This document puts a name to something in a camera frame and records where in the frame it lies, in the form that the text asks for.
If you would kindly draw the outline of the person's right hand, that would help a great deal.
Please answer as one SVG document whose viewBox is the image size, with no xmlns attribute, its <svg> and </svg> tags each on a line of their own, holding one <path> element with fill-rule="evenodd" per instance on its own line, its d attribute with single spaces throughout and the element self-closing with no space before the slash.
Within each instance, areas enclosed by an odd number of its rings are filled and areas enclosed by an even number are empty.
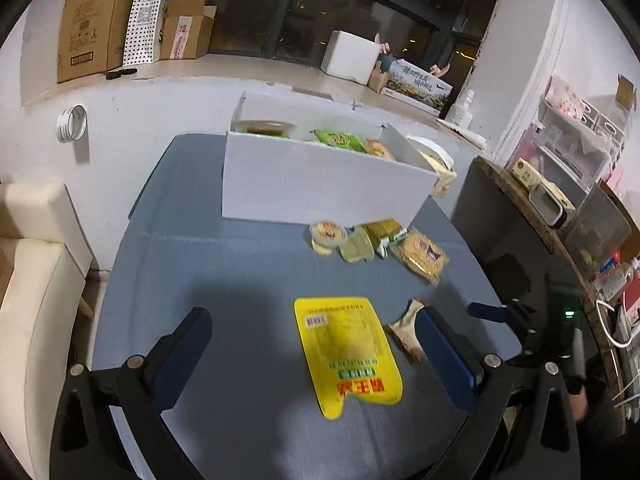
<svg viewBox="0 0 640 480">
<path fill-rule="evenodd" d="M 570 411 L 573 419 L 575 422 L 580 422 L 587 416 L 589 410 L 586 389 L 582 388 L 580 393 L 570 394 L 568 398 L 570 399 Z"/>
</svg>

